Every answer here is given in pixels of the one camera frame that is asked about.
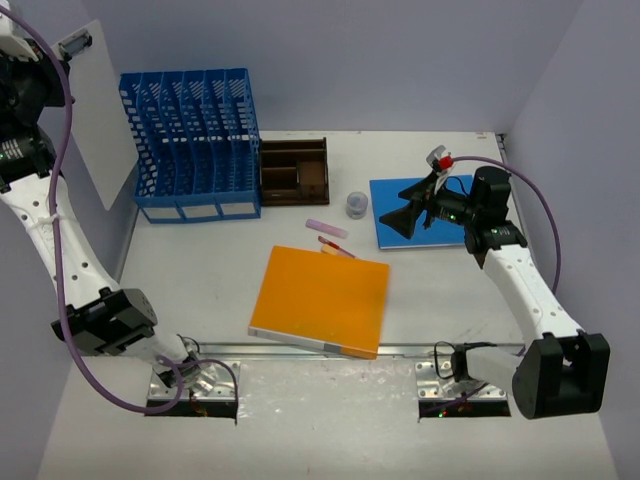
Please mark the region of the orange binder folder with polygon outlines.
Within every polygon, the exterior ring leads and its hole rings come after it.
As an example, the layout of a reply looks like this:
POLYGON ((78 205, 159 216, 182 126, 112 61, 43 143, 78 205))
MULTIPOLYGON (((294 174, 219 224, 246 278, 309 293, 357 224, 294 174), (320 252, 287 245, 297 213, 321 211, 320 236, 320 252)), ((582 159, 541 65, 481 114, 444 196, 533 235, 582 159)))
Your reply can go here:
POLYGON ((275 246, 248 334, 312 351, 374 360, 390 266, 275 246))

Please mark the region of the white clipboard with metal clip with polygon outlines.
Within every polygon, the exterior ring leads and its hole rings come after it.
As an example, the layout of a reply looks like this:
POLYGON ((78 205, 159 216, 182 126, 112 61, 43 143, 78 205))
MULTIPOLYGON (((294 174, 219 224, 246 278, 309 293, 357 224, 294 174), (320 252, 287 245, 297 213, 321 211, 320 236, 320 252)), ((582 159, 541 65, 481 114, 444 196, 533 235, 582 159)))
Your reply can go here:
POLYGON ((72 135, 102 205, 109 210, 137 160, 102 25, 94 20, 58 46, 71 55, 72 135))

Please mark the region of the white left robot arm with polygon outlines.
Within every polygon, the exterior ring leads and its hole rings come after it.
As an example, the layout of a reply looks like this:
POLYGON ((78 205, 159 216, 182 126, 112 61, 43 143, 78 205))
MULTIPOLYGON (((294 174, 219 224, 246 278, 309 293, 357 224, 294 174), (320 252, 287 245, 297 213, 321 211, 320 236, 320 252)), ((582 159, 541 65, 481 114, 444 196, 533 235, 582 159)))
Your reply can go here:
POLYGON ((160 331, 147 297, 101 265, 71 205, 61 171, 71 137, 69 64, 7 2, 1 4, 1 201, 19 218, 54 285, 51 325, 99 392, 86 354, 131 354, 168 388, 201 390, 207 367, 176 334, 160 331))

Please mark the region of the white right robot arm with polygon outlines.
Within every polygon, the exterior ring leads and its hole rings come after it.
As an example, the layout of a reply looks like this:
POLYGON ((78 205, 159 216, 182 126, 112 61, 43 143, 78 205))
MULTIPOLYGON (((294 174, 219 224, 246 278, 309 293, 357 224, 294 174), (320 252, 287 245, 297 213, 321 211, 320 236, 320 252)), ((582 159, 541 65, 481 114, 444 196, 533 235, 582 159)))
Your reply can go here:
POLYGON ((427 177, 399 193, 405 205, 380 221, 406 239, 420 218, 425 228, 436 219, 462 226, 467 252, 500 291, 524 340, 520 356, 490 342, 453 345, 448 385, 459 393, 480 382, 498 387, 527 419, 598 412, 609 343, 567 313, 534 265, 525 236, 507 218, 509 173, 495 166, 477 169, 468 194, 447 188, 448 175, 435 163, 427 177))

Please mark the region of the small clear round container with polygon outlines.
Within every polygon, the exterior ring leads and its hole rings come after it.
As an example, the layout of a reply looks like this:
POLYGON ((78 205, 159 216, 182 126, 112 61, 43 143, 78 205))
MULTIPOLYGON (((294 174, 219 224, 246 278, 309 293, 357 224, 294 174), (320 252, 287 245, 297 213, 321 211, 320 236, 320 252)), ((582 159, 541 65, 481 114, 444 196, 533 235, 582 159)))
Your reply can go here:
POLYGON ((361 219, 368 210, 369 199, 364 192, 351 192, 346 199, 345 210, 352 219, 361 219))

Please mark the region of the pink eraser stick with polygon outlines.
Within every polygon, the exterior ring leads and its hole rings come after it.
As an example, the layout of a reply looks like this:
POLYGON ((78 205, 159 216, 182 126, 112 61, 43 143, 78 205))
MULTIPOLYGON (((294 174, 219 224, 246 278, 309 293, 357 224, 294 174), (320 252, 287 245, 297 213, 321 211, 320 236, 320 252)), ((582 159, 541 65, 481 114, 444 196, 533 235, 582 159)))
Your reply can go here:
POLYGON ((314 219, 308 219, 305 223, 305 226, 312 230, 340 239, 346 239, 349 235, 349 232, 344 229, 314 219))

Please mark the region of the dark brown wooden organizer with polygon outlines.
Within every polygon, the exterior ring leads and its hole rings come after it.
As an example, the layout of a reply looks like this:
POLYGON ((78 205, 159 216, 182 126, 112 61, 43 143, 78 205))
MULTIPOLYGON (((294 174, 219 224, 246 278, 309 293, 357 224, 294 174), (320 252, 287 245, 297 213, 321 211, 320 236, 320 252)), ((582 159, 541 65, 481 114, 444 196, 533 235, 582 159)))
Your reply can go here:
POLYGON ((264 207, 330 203, 327 140, 262 140, 260 193, 264 207))

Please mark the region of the blue plastic file rack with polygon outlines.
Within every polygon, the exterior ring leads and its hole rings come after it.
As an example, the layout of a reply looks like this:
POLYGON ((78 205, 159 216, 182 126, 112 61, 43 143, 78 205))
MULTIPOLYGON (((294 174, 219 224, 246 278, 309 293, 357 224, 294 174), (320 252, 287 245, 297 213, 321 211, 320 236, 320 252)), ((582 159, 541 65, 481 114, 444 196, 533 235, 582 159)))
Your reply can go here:
POLYGON ((134 200, 149 223, 260 217, 247 69, 124 73, 119 94, 138 150, 134 200))

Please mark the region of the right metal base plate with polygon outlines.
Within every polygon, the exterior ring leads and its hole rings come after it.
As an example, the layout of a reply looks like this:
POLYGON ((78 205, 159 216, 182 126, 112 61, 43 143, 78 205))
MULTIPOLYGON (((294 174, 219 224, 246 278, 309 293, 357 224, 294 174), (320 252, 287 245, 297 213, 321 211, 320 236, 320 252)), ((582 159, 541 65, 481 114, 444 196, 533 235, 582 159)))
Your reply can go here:
POLYGON ((456 382, 453 378, 443 379, 436 373, 435 364, 431 359, 418 361, 414 364, 416 389, 419 400, 449 401, 470 394, 480 388, 478 392, 470 396, 472 401, 480 400, 506 400, 507 394, 493 385, 483 386, 476 380, 464 380, 456 382))

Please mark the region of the metal base plate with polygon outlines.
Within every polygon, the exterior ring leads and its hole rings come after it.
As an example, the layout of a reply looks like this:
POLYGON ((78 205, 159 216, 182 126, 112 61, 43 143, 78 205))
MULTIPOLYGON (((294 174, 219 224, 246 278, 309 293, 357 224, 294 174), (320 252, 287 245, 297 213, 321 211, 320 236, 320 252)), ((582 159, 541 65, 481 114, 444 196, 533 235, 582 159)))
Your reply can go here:
POLYGON ((483 386, 476 380, 464 380, 456 382, 453 378, 443 379, 436 373, 435 364, 431 359, 418 361, 414 364, 416 389, 419 400, 449 401, 470 394, 480 388, 478 392, 470 396, 472 401, 480 400, 506 400, 507 394, 493 385, 483 386))
MULTIPOLYGON (((220 364, 207 362, 184 375, 181 399, 193 396, 199 401, 232 401, 235 399, 235 384, 239 383, 241 362, 222 360, 220 364)), ((167 369, 161 376, 151 375, 147 399, 169 401, 175 397, 177 383, 173 372, 167 369)))

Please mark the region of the metal rail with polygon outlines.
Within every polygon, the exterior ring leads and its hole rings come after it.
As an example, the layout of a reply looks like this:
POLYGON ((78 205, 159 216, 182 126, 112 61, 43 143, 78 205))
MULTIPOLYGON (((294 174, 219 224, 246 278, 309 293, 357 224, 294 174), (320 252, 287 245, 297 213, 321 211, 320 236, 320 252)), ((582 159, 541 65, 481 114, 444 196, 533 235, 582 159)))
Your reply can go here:
MULTIPOLYGON (((274 342, 258 343, 211 343, 198 342, 200 353, 212 357, 225 358, 245 358, 245 359, 321 359, 321 358, 343 358, 349 359, 335 352, 314 350, 309 347, 299 347, 274 342)), ((422 344, 381 344, 378 349, 377 359, 386 357, 393 358, 427 358, 433 355, 434 343, 422 344)))

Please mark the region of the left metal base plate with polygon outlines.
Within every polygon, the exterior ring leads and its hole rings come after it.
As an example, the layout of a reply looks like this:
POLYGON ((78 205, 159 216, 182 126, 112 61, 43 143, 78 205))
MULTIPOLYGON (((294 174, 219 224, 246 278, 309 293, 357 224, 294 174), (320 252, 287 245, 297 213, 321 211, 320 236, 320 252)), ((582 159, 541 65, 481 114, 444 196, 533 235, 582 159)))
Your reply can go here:
MULTIPOLYGON (((239 383, 241 362, 222 360, 220 364, 207 362, 184 375, 181 399, 193 396, 199 401, 232 401, 235 399, 235 384, 239 383)), ((147 399, 169 401, 175 397, 177 383, 173 372, 167 369, 161 376, 151 375, 147 399)))

